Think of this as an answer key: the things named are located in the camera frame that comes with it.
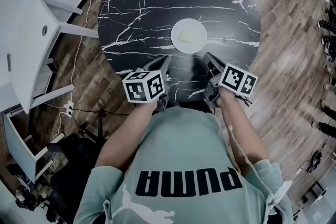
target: white cable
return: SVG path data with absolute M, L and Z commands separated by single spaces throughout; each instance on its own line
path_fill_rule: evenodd
M 240 152 L 243 154 L 244 158 L 245 158 L 245 162 L 246 164 L 253 170 L 253 172 L 255 173 L 256 177 L 259 179 L 259 181 L 262 183 L 262 185 L 264 186 L 264 188 L 268 191 L 268 194 L 272 194 L 272 191 L 270 190 L 270 188 L 261 180 L 261 178 L 258 175 L 258 172 L 256 171 L 256 169 L 254 168 L 254 165 L 251 163 L 251 161 L 248 159 L 246 153 L 244 152 L 244 150 L 242 149 L 242 147 L 238 144 L 236 138 L 233 135 L 233 127 L 231 125 L 229 125 L 228 127 L 229 133 L 233 139 L 233 141 L 235 142 L 236 146 L 238 147 L 238 149 L 240 150 Z
M 51 106 L 51 107 L 53 107 L 53 108 L 57 108 L 57 109 L 65 109 L 65 107 L 60 107 L 60 106 L 55 106 L 55 105 L 51 105 L 51 104 L 47 104 L 47 103 L 43 103 L 43 104 L 46 104 L 46 105 L 48 105 L 48 106 Z
M 54 163 L 54 161 L 52 161 L 52 164 L 53 164 L 53 166 L 54 166 L 54 169 L 52 169 L 52 167 L 51 166 L 49 166 L 49 168 L 54 172 L 55 170 L 56 170 L 56 166 L 55 166 L 55 163 Z
M 55 136 L 59 135 L 59 129 L 61 129 L 61 126 L 62 126 L 62 118 L 61 118 L 61 114 L 66 114 L 66 113 L 65 113 L 65 112 L 60 112 L 60 113 L 58 114 L 59 119 L 60 119 L 59 126 L 58 126 L 58 131 L 57 131 L 57 134 L 55 134 L 55 135 L 52 137 L 52 139 L 55 139 Z
M 90 10 L 90 7 L 91 7 L 91 0 L 90 0 L 90 4 L 89 4 L 89 8 L 86 12 L 86 19 L 85 19 L 85 24 L 84 24 L 84 27 L 86 27 L 86 24 L 88 22 L 88 14 L 89 14 L 89 10 Z M 77 60 L 77 54 L 79 52 L 79 48 L 80 48 L 80 45 L 82 43 L 82 39 L 83 39 L 83 36 L 80 36 L 80 41 L 79 41 L 79 45 L 78 45 L 78 49 L 77 49 L 77 52 L 76 52 L 76 56 L 75 56 L 75 61 L 73 63 L 73 70 L 72 70 L 72 74 L 71 74 L 71 79 L 70 79 L 70 85 L 72 85 L 72 78 L 73 78 L 73 75 L 74 75 L 74 72 L 75 72 L 75 67 L 76 67 L 76 60 Z

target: power strip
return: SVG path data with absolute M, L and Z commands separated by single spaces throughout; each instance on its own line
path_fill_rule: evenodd
M 71 118 L 72 117 L 72 113 L 73 113 L 73 107 L 74 107 L 74 103 L 72 101 L 68 101 L 68 103 L 66 103 L 64 105 L 64 107 L 67 109 L 67 111 L 65 112 L 65 114 Z

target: black cable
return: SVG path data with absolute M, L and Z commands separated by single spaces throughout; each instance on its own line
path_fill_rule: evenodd
M 113 113 L 110 111 L 105 110 L 105 101 L 103 99 L 101 99 L 100 97 L 97 98 L 97 104 L 99 107 L 98 111 L 91 111 L 91 110 L 84 110 L 84 109 L 73 109 L 73 110 L 78 110 L 78 111 L 82 111 L 82 112 L 91 112 L 91 113 L 99 113 L 99 112 L 105 112 L 105 113 L 109 113 L 111 115 L 116 115 L 116 116 L 128 116 L 129 114 L 121 114 L 121 113 Z
M 77 123 L 77 121 L 76 121 L 76 119 L 75 119 L 75 117 L 74 116 L 72 116 L 71 115 L 71 117 L 73 118 L 73 120 L 75 121 L 75 123 L 76 123 L 76 126 L 77 126 L 77 128 L 78 128 L 78 131 L 80 132 L 80 128 L 79 128 L 79 125 L 78 125 L 78 123 Z

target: black chair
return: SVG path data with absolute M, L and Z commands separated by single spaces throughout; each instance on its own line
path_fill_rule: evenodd
M 68 163 L 51 178 L 52 192 L 48 198 L 49 216 L 54 211 L 63 221 L 73 223 L 91 170 L 94 168 L 103 143 L 96 136 L 79 138 L 71 134 L 58 143 L 50 143 L 50 152 L 63 152 Z

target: round table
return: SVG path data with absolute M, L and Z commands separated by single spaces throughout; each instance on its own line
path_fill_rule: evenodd
M 260 41 L 258 15 L 255 0 L 102 0 L 98 32 L 104 54 L 122 78 L 170 55 L 170 100 L 194 101 L 203 99 L 208 82 L 206 52 L 249 68 Z M 195 54 L 184 54 L 171 42 L 172 27 L 185 18 L 198 20 L 207 31 L 207 44 Z

